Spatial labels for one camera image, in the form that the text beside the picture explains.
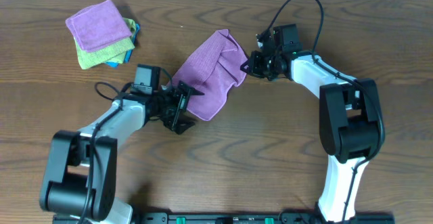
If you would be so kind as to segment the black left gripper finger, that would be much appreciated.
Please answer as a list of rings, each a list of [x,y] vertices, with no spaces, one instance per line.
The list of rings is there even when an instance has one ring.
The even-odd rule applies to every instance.
[[[177,85],[177,89],[180,90],[180,92],[185,95],[186,97],[188,96],[192,96],[192,95],[204,95],[203,92],[198,91],[197,89],[195,89],[192,86],[189,86],[187,83],[183,82],[183,81],[179,81],[178,85]]]
[[[192,120],[178,120],[176,122],[171,120],[164,121],[164,126],[178,135],[181,135],[194,125],[195,122]]]

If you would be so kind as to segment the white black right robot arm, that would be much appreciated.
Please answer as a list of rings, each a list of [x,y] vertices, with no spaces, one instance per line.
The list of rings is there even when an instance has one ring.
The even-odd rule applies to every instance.
[[[240,69],[274,81],[283,76],[319,99],[319,137],[327,153],[323,192],[311,223],[353,223],[363,171],[384,142],[378,90],[371,79],[356,79],[304,50],[296,25],[266,29],[256,37],[258,50]]]

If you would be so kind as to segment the purple microfiber cloth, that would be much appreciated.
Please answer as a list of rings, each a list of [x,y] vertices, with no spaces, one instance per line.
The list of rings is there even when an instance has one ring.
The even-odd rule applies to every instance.
[[[215,31],[173,75],[174,85],[182,81],[203,93],[190,98],[187,110],[201,120],[211,120],[225,105],[229,90],[243,83],[246,73],[240,66],[246,61],[229,30]]]

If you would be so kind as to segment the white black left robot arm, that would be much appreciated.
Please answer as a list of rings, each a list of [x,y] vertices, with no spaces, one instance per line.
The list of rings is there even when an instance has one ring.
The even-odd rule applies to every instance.
[[[96,121],[77,131],[58,131],[51,140],[41,209],[77,217],[79,223],[106,220],[116,204],[120,145],[150,120],[182,134],[194,123],[181,115],[191,97],[201,95],[183,81],[163,90],[127,83]]]

